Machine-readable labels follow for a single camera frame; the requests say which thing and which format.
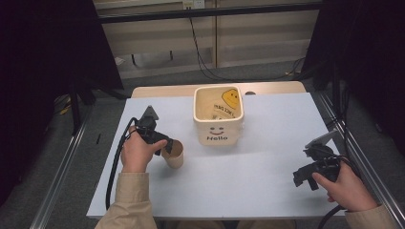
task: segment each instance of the sleeve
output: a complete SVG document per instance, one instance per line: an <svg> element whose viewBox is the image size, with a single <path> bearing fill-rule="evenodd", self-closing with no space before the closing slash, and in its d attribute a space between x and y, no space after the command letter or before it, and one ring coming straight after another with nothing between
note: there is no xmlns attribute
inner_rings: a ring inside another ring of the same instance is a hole
<svg viewBox="0 0 405 229"><path fill-rule="evenodd" d="M118 175L116 201L96 226L102 228L157 228L149 200L149 174Z"/></svg>
<svg viewBox="0 0 405 229"><path fill-rule="evenodd" d="M346 212L346 220L355 229L395 229L395 222L384 205L368 211Z"/></svg>

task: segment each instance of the white bucket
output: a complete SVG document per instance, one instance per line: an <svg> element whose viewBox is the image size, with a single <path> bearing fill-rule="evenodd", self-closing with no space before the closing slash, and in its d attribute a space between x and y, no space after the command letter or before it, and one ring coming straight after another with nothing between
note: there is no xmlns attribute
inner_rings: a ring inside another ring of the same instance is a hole
<svg viewBox="0 0 405 229"><path fill-rule="evenodd" d="M201 87L194 92L194 123L202 145L235 144L243 119L244 105L238 87Z"/></svg>

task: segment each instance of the paper cup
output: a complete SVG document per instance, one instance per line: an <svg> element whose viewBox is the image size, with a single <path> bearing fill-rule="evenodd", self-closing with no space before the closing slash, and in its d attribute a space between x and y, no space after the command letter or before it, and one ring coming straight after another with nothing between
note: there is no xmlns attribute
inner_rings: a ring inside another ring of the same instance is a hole
<svg viewBox="0 0 405 229"><path fill-rule="evenodd" d="M167 153L163 148L161 149L161 156L166 160L167 165L172 169L179 169L183 162L183 148L181 142L173 140L173 147L171 154Z"/></svg>

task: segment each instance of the metal frame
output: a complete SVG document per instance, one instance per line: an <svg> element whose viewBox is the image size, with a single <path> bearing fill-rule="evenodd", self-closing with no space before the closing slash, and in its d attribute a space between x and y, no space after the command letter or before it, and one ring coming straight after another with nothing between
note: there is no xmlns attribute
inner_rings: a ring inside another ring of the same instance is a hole
<svg viewBox="0 0 405 229"><path fill-rule="evenodd" d="M75 157L75 152L77 151L78 145L80 144L81 138L83 137L84 131L86 130L87 122L90 119L93 106L89 106L87 112L83 118L83 122L80 128L77 130L76 135L72 136L69 147L66 150L65 156L57 169L56 175L53 178L53 182L48 190L47 195L39 207L38 212L33 219L30 229L45 228L48 220L53 211L54 205L56 204L57 198L59 197L60 190L62 188L65 177L68 173L69 168L73 158Z"/></svg>
<svg viewBox="0 0 405 229"><path fill-rule="evenodd" d="M364 177L372 186L374 193L377 195L378 199L382 201L382 203L384 203L384 205L387 207L391 216L395 220L398 228L404 229L405 216L404 213L401 211L399 204L396 202L393 195L388 190L387 186L385 186L381 178L376 173L372 164L369 162L366 155L361 150L360 146L357 144L352 133L347 128L345 130L346 124L344 123L344 121L337 120L335 112L332 107L332 102L330 101L328 96L325 95L324 93L320 93L319 97L326 111L328 112L330 118L336 120L334 122L335 127L337 128L342 137L344 137L346 131L347 143L349 148L348 150L351 152L351 159L354 160L356 165L359 167L360 171L363 172Z"/></svg>
<svg viewBox="0 0 405 229"><path fill-rule="evenodd" d="M334 6L336 6L336 3L311 2L311 3L297 3L297 4L265 5L257 7L255 6L255 7L213 8L213 9L199 9L199 10L174 10L174 11L134 13L134 14L103 15L99 16L96 21L101 24L111 24L122 22L153 21L153 20L189 18L189 17L320 10L324 7L334 7Z"/></svg>

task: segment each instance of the hand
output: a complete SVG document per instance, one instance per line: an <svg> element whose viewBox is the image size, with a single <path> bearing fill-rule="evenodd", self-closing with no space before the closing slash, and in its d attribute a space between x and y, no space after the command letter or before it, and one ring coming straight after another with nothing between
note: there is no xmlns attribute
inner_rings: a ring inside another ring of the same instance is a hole
<svg viewBox="0 0 405 229"><path fill-rule="evenodd" d="M318 173L312 177L328 191L328 201L337 202L351 212L367 211L377 207L377 203L357 177L352 168L345 162L340 162L340 172L336 182L331 182Z"/></svg>
<svg viewBox="0 0 405 229"><path fill-rule="evenodd" d="M154 144L147 144L138 132L134 132L135 126L128 130L131 133L122 147L121 161L122 173L145 173L146 167L151 161L155 151L166 146L166 140L160 140Z"/></svg>

